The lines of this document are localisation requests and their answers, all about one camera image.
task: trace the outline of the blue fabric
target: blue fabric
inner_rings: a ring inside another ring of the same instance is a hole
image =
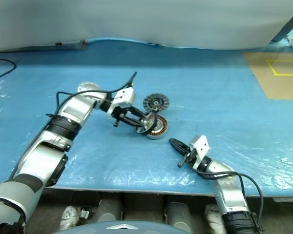
[[[267,51],[288,51],[284,42]],[[18,67],[0,79],[0,182],[55,110],[57,91],[92,81],[112,90],[134,71],[135,106],[161,92],[167,134],[151,140],[94,111],[74,141],[58,187],[210,195],[209,181],[187,166],[168,139],[206,135],[209,156],[252,176],[265,196],[293,196],[293,100],[268,100],[241,51],[98,41],[81,51],[0,54]],[[0,62],[0,73],[9,69]],[[246,182],[248,195],[257,195]]]

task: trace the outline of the yellow tape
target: yellow tape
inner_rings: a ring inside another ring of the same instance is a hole
[[[267,59],[266,63],[268,64],[268,66],[270,67],[270,69],[272,70],[273,74],[275,76],[287,76],[287,77],[293,77],[293,74],[281,74],[281,73],[277,73],[276,70],[273,68],[273,66],[270,64],[271,62],[290,62],[293,64],[293,60],[277,60],[277,59]]]

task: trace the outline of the circular disc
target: circular disc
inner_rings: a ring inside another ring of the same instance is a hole
[[[169,99],[164,94],[150,94],[143,100],[143,107],[147,111],[164,111],[169,107]]]
[[[154,116],[153,112],[147,113],[146,119],[141,119],[140,121],[143,123],[144,127],[136,127],[135,131],[138,134],[147,134],[148,131],[151,130],[154,124]]]
[[[153,129],[152,132],[150,132],[147,137],[151,139],[159,139],[161,138],[167,131],[168,129],[168,122],[167,120],[161,116],[161,115],[156,115],[157,118],[157,124],[155,128]]]

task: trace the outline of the white backdrop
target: white backdrop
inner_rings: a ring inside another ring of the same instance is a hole
[[[0,50],[97,37],[246,49],[292,16],[293,0],[0,0]]]

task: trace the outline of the black cable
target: black cable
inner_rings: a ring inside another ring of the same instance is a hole
[[[134,72],[133,75],[131,76],[131,78],[126,82],[126,84],[124,84],[122,87],[115,89],[115,90],[111,90],[111,91],[107,91],[107,90],[84,90],[84,91],[80,91],[77,93],[73,93],[70,96],[68,96],[59,106],[57,106],[57,109],[54,113],[54,115],[57,115],[59,110],[65,105],[65,103],[67,103],[72,97],[79,95],[79,94],[84,94],[84,93],[92,93],[92,92],[96,92],[96,93],[107,93],[107,94],[111,94],[111,93],[115,93],[117,91],[120,91],[121,89],[125,88],[126,86],[131,86],[133,79],[135,78],[135,76],[137,75],[137,72]]]
[[[57,92],[57,95],[56,95],[56,99],[57,99],[57,108],[58,108],[58,107],[59,107],[59,105],[60,105],[60,98],[59,98],[59,94],[72,95],[72,93],[67,93],[67,92],[63,92],[63,91],[59,91],[59,92]]]
[[[214,172],[214,173],[201,172],[199,170],[194,169],[190,165],[189,159],[187,159],[186,162],[187,162],[187,165],[191,168],[191,170],[193,170],[194,172],[196,172],[197,174],[199,174],[201,176],[204,176],[204,178],[208,179],[208,180],[221,179],[221,178],[226,178],[226,177],[230,177],[230,176],[238,176],[239,179],[240,179],[240,183],[241,183],[242,194],[243,194],[243,197],[244,197],[246,203],[247,203],[247,201],[246,201],[245,188],[244,188],[244,183],[243,183],[242,176],[248,178],[255,185],[255,187],[257,188],[257,191],[258,191],[259,197],[260,197],[260,208],[259,208],[259,212],[258,212],[257,221],[255,219],[253,219],[257,229],[260,230],[260,222],[261,222],[263,209],[264,209],[264,196],[262,194],[262,191],[261,191],[259,185],[256,183],[256,181],[252,177],[250,177],[249,175],[240,174],[240,173],[234,172],[234,171]]]
[[[112,91],[104,91],[104,90],[86,90],[86,91],[81,91],[81,92],[77,92],[77,93],[74,93],[74,94],[71,94],[71,93],[67,93],[67,92],[62,92],[62,91],[59,91],[57,92],[57,109],[55,111],[55,115],[58,113],[58,111],[64,106],[64,104],[69,101],[72,97],[78,95],[78,94],[83,94],[83,93],[88,93],[88,92],[97,92],[97,93],[115,93],[117,91],[120,91],[121,89],[125,88],[126,86],[131,86],[132,85],[132,81],[133,79],[135,78],[135,76],[137,75],[137,72],[134,72],[134,74],[131,76],[131,78],[120,88],[118,89],[115,89],[115,90],[112,90]],[[69,97],[67,97],[62,103],[61,105],[58,105],[59,103],[59,94],[68,94],[70,95]],[[29,150],[30,146],[37,140],[38,136],[43,132],[43,130],[48,126],[48,124],[50,123],[50,120],[41,128],[41,130],[39,131],[39,133],[36,135],[36,137],[31,141],[31,143],[28,145],[27,149],[25,150],[25,152],[27,150]],[[17,162],[17,164],[15,165],[15,167],[13,168],[13,171],[11,173],[11,175],[9,176],[9,180],[13,179],[15,173],[16,173],[16,170],[20,164],[20,160],[22,159],[22,157],[19,159],[19,161]]]
[[[10,70],[8,70],[5,73],[2,73],[0,75],[0,78],[3,77],[3,76],[5,76],[6,74],[12,72],[17,67],[16,64],[13,61],[11,61],[11,60],[8,60],[8,59],[5,59],[5,58],[0,58],[0,61],[6,61],[6,62],[9,62],[9,63],[13,64],[13,68],[11,68]]]

